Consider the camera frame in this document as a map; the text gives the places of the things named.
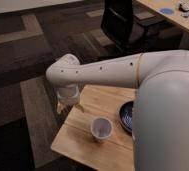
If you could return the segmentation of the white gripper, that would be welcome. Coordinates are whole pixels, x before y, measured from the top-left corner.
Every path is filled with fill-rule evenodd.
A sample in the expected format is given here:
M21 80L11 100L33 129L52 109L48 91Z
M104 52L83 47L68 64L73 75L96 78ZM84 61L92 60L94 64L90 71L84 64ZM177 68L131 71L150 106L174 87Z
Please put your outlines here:
M58 114L61 114L64 109L64 105L72 106L75 104L77 109L79 109L81 112L85 112L83 106L81 104L77 104L80 99L80 91L76 84L68 85L66 87L59 87L57 89L57 98L59 101L57 104Z

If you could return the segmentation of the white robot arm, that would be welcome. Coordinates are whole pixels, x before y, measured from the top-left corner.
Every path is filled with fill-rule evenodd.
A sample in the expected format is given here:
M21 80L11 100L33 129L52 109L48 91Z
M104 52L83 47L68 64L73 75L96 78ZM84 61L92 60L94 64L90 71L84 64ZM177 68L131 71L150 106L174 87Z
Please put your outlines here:
M80 84L137 90L135 171L189 171L189 50L137 53L82 64L66 54L46 70L58 100L74 105Z

